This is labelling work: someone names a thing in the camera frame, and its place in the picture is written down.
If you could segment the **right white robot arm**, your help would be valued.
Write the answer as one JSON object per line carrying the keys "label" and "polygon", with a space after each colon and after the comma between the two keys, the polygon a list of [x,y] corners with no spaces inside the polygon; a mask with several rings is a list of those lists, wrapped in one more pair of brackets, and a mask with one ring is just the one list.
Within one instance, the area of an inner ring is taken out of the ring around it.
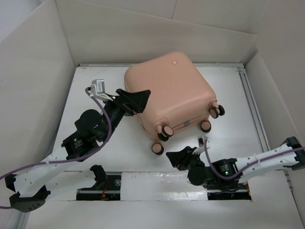
{"label": "right white robot arm", "polygon": [[212,162],[208,154],[208,138],[202,147],[187,146],[179,152],[167,152],[172,166],[187,171],[189,183],[208,190],[233,192],[249,179],[275,170],[305,167],[305,148],[296,137],[287,138],[278,148],[252,156],[221,159]]}

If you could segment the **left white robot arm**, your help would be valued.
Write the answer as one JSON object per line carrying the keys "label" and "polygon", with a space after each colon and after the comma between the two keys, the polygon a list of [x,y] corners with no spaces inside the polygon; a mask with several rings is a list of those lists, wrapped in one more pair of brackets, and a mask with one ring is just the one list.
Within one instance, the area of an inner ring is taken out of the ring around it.
{"label": "left white robot arm", "polygon": [[105,94],[104,105],[101,105],[92,94],[93,88],[87,87],[85,92],[101,112],[86,110],[74,123],[77,130],[64,139],[57,150],[41,162],[1,176],[6,188],[14,192],[9,198],[8,209],[31,212],[55,196],[54,191],[60,187],[60,183],[53,183],[52,180],[69,167],[82,163],[99,152],[109,142],[124,116],[134,116],[145,110],[151,94],[150,90],[129,93],[117,89],[116,95]]}

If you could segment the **pink hard-shell suitcase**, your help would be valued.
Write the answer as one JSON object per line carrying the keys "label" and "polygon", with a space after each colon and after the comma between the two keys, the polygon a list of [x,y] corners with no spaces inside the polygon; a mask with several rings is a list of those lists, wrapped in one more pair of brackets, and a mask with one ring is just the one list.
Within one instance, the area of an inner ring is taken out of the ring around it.
{"label": "pink hard-shell suitcase", "polygon": [[209,117],[225,114],[212,87],[182,52],[129,67],[124,86],[130,93],[151,91],[146,108],[137,116],[153,141],[151,151],[157,155],[164,152],[162,143],[175,133],[196,124],[208,133],[212,129]]}

